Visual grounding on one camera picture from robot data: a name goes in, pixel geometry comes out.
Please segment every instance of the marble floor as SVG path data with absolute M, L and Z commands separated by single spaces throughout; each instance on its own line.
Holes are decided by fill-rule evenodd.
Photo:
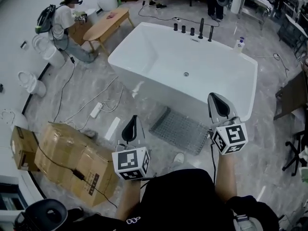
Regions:
M 194 2 L 192 7 L 189 7 L 187 0 L 164 0 L 164 3 L 168 7 L 163 10 L 148 7 L 148 3 L 146 3 L 141 14 L 163 19 L 181 17 L 196 22 L 200 22 L 203 17 L 205 23 L 217 25 L 207 15 L 207 7 L 204 3 Z M 140 22 L 150 22 L 173 26 L 174 21 L 172 20 L 162 21 L 152 17 L 139 16 L 138 12 L 142 7 L 142 0 L 124 3 L 122 6 L 129 8 L 131 19 L 135 25 Z M 199 28 L 199 24 L 194 22 L 182 20 L 182 23 L 187 28 Z M 272 56 L 277 53 L 282 57 L 284 64 L 290 71 L 293 71 L 296 67 L 299 67 L 299 62 L 295 59 L 293 50 L 284 42 L 279 42 L 278 29 L 277 24 L 268 20 L 261 31 L 260 25 L 253 18 L 243 15 L 241 19 L 238 19 L 237 16 L 227 11 L 220 26 L 214 29 L 213 40 L 233 47 L 236 40 L 243 36 L 245 37 L 243 53 L 249 56 Z M 205 26 L 204 36 L 209 34 L 209 30 L 210 27 Z M 109 51 L 114 50 L 131 31 L 129 22 L 124 22 L 107 40 L 105 44 L 107 49 Z M 64 89 L 62 107 L 57 121 L 66 120 L 77 112 L 81 106 L 102 91 L 116 77 L 107 62 L 106 55 L 101 50 L 99 51 L 100 55 L 93 63 L 78 62 L 76 64 L 74 75 Z M 257 198 L 261 190 L 264 189 L 260 200 L 267 203 L 278 216 L 282 214 L 290 216 L 308 198 L 308 186 L 301 182 L 299 174 L 291 177 L 293 168 L 286 172 L 281 170 L 287 158 L 290 157 L 289 149 L 285 147 L 284 143 L 295 132 L 295 119 L 292 115 L 273 121 L 276 110 L 275 93 L 285 82 L 285 69 L 281 61 L 276 61 L 273 58 L 256 57 L 255 59 L 258 61 L 256 97 L 251 118 L 246 122 L 249 144 L 243 151 L 236 154 L 238 194 L 240 196 L 252 195 Z M 72 70 L 72 63 L 67 61 L 61 69 L 50 67 L 44 75 L 42 81 L 47 86 L 47 94 L 44 98 L 34 96 L 26 111 L 26 117 L 33 131 L 39 133 L 48 121 L 53 121 L 55 118 L 61 88 L 68 80 Z M 89 113 L 98 101 L 117 100 L 122 86 L 123 84 L 116 79 L 106 92 L 74 117 L 76 125 L 78 127 L 84 125 Z M 150 174 L 157 173 L 159 175 L 164 168 L 170 165 L 174 156 L 180 152 L 179 149 L 148 132 L 151 124 L 163 108 L 162 104 L 146 96 L 138 94 L 133 97 L 132 92 L 124 87 L 118 108 L 112 113 L 100 112 L 96 119 L 88 121 L 86 128 L 98 132 L 96 140 L 98 144 L 113 148 L 113 141 L 106 141 L 104 137 L 114 118 L 119 117 L 121 123 L 123 123 L 125 119 L 131 118 L 132 115 L 138 115 L 144 126 L 146 142 L 152 151 Z M 212 176 L 214 170 L 209 143 L 210 141 L 206 143 L 198 156 L 186 154 L 186 161 L 195 167 L 207 170 Z M 215 152 L 215 159 L 217 163 L 218 152 Z M 67 208 L 78 205 L 84 206 L 71 193 L 49 182 L 40 173 L 35 174 L 35 177 L 48 197 L 62 201 Z M 121 191 L 122 184 L 119 183 L 111 201 L 118 204 Z M 108 202 L 102 203 L 89 211 L 100 212 L 109 217 L 112 217 L 115 213 L 114 207 Z

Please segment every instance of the white sneaker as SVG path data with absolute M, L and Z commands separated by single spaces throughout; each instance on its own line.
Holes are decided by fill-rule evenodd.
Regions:
M 174 163 L 175 163 L 175 162 L 178 162 L 178 163 L 183 164 L 183 163 L 184 163 L 184 159 L 185 159 L 184 154 L 183 154 L 183 153 L 178 153 L 178 154 L 174 157 L 173 162 L 174 162 Z

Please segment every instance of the backpack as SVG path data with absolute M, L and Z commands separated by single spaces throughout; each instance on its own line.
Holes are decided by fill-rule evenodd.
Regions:
M 52 18 L 56 12 L 56 5 L 50 5 L 42 11 L 38 18 L 38 24 L 35 27 L 37 34 L 47 33 L 52 28 Z

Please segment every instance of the bathtub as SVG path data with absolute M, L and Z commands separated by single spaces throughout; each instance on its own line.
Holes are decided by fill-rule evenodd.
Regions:
M 210 92 L 233 102 L 242 121 L 251 115 L 257 62 L 224 44 L 208 42 L 206 37 L 140 23 L 108 62 L 128 89 L 205 125 L 211 124 L 207 107 Z

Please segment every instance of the white t-shirt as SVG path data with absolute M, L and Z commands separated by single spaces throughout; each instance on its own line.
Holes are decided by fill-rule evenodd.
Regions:
M 48 32 L 49 39 L 53 40 L 53 37 L 55 37 L 61 40 L 64 35 L 64 29 L 71 27 L 74 23 L 75 21 L 71 9 L 66 5 L 60 6 L 53 16 L 52 28 Z

